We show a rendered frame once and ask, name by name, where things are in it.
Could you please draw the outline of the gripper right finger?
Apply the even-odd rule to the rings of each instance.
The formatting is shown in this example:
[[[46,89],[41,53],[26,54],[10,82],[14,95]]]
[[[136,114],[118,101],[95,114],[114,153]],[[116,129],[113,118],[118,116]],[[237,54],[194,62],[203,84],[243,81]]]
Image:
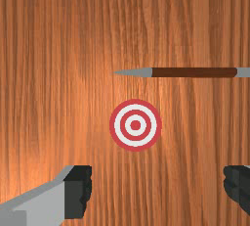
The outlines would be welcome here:
[[[250,165],[225,166],[224,175],[227,195],[250,215]]]

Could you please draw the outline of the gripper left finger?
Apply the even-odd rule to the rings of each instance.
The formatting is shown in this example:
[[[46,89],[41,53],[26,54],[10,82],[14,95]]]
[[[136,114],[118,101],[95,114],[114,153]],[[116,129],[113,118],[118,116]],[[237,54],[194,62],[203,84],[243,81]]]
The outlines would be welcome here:
[[[0,204],[0,226],[61,226],[84,216],[92,167],[69,165],[48,183]]]

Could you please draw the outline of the grey pen with brown grip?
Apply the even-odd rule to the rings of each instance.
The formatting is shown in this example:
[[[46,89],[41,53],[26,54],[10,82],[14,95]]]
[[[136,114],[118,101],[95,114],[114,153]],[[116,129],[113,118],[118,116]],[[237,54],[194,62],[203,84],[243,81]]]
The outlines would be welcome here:
[[[115,74],[138,77],[234,78],[250,77],[250,68],[135,68]]]

